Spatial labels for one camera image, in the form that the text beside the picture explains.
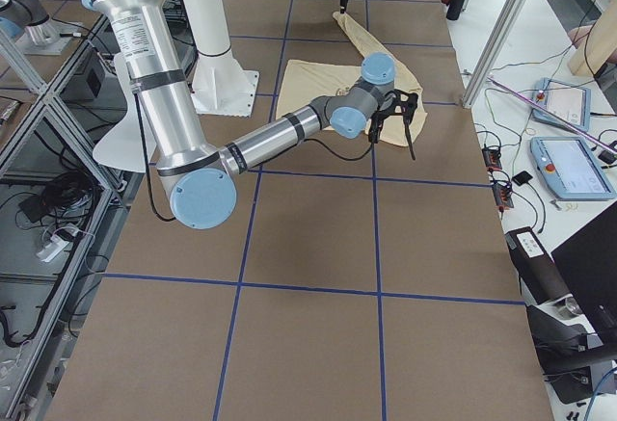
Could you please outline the black monitor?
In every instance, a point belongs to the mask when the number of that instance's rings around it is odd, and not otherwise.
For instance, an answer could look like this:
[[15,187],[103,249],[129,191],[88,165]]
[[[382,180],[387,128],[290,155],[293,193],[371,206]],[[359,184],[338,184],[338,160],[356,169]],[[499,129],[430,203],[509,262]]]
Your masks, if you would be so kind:
[[559,274],[604,342],[616,341],[616,205],[551,253]]

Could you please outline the white power strip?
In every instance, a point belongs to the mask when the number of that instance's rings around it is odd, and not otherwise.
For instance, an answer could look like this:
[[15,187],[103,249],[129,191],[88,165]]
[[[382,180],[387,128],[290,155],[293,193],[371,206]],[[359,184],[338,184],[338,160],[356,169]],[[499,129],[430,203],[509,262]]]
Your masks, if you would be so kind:
[[37,253],[37,258],[44,263],[51,262],[64,248],[74,241],[75,236],[65,230],[54,233],[46,245]]

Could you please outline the aluminium frame post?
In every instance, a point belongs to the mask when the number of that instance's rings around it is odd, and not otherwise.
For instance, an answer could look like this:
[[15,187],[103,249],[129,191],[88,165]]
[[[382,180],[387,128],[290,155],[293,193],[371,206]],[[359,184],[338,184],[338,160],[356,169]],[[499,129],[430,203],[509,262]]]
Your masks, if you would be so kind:
[[461,99],[464,108],[470,109],[480,94],[525,2],[526,0],[505,1]]

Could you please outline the orange circuit board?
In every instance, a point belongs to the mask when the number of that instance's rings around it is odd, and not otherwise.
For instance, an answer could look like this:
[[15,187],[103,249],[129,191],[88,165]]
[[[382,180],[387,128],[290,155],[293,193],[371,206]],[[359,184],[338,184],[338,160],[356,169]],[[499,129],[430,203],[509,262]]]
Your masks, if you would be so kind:
[[482,156],[487,168],[487,171],[501,171],[501,153],[497,148],[483,147]]

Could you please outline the blue teach pendant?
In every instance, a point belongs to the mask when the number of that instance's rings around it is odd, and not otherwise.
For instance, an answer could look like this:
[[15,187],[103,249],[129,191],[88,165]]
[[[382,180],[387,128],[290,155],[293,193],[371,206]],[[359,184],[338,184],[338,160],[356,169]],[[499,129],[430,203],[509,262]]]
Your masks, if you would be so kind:
[[533,101],[540,106],[540,109],[532,109],[535,120],[564,127],[563,122],[547,115],[545,109],[579,130],[589,130],[591,92],[588,88],[544,77],[536,84]]
[[582,138],[534,137],[529,147],[537,170],[557,199],[616,198],[616,191]]

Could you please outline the beige long-sleeve printed shirt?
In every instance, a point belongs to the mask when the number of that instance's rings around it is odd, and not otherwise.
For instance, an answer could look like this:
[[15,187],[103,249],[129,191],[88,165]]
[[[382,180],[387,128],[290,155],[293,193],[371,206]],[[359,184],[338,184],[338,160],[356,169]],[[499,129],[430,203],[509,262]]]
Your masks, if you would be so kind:
[[276,118],[294,112],[319,96],[342,96],[357,80],[377,86],[391,86],[417,95],[411,121],[411,138],[421,132],[427,113],[422,104],[423,88],[411,71],[396,59],[381,42],[347,13],[335,12],[341,31],[363,56],[360,66],[340,66],[291,60],[287,63],[276,107]]

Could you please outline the blue teach pendant near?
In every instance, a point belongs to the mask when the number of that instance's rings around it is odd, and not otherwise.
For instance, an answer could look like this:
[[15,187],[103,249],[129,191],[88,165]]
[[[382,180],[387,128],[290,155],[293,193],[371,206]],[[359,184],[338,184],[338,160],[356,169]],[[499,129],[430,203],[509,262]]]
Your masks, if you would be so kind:
[[557,199],[616,198],[616,191],[582,138],[534,137],[529,147],[537,170]]

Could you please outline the blue teach pendant far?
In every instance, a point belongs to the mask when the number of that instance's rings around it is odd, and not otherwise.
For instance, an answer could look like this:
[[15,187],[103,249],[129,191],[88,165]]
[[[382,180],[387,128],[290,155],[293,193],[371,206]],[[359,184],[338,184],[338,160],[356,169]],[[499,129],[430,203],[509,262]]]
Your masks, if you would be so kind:
[[591,92],[588,88],[544,77],[536,84],[533,101],[540,106],[540,109],[532,109],[535,120],[564,127],[563,122],[547,115],[545,109],[579,130],[589,130]]

